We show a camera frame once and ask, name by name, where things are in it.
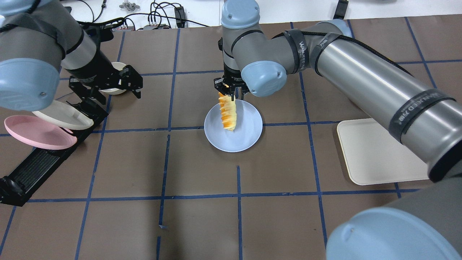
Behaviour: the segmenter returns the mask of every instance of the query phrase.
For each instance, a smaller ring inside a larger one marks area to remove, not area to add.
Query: robotic arm
[[[0,14],[6,17],[0,29],[0,106],[27,111],[46,108],[53,101],[60,66],[91,88],[86,91],[81,85],[80,93],[102,104],[105,98],[99,89],[117,87],[141,97],[142,77],[130,65],[121,72],[113,68],[99,50],[99,42],[84,32],[58,0],[4,0]]]
[[[218,91],[265,97],[284,86],[287,74],[311,67],[422,159],[436,182],[339,226],[327,244],[328,260],[462,259],[462,106],[348,37],[342,20],[268,40],[259,19],[254,0],[225,2]]]

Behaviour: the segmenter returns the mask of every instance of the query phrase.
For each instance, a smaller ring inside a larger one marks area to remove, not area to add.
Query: white background
[[[101,11],[103,0],[86,0],[93,8],[95,17]],[[149,12],[152,0],[131,0],[140,6],[134,12],[119,8],[123,0],[107,0],[107,8],[98,22],[124,17],[135,12]],[[220,25],[223,0],[176,0],[182,4],[188,19],[209,26]],[[261,23],[319,21],[332,19],[338,0],[257,0],[260,5]],[[90,21],[90,9],[76,0],[61,2],[73,8],[72,15],[79,21]],[[172,7],[165,8],[168,16],[174,17]],[[349,0],[346,19],[461,14],[462,0]],[[147,25],[144,15],[131,16],[136,28]]]

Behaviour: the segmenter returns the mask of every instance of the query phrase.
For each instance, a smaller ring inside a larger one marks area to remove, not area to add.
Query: light blue cap
[[[59,83],[52,65],[29,58],[0,62],[0,106],[37,111],[49,106]]]
[[[260,7],[254,0],[228,0],[221,11],[221,25],[229,29],[244,29],[260,21]]]
[[[253,62],[242,69],[241,76],[250,92],[257,97],[273,94],[287,81],[286,69],[272,61]]]
[[[348,37],[351,37],[351,30],[350,30],[350,27],[347,25],[347,22],[345,22],[344,20],[342,19],[334,19],[334,20],[330,20],[330,21],[323,21],[323,22],[319,22],[317,24],[321,24],[321,23],[330,23],[330,24],[333,24],[335,25],[337,28],[339,28],[339,30],[342,32],[343,35],[345,36],[348,36]]]
[[[405,211],[365,210],[329,237],[327,260],[460,260],[452,245],[432,226]]]
[[[1,0],[0,1],[0,15],[10,16],[20,12],[25,12],[29,9],[35,0]],[[44,6],[53,0],[41,0],[38,7]]]

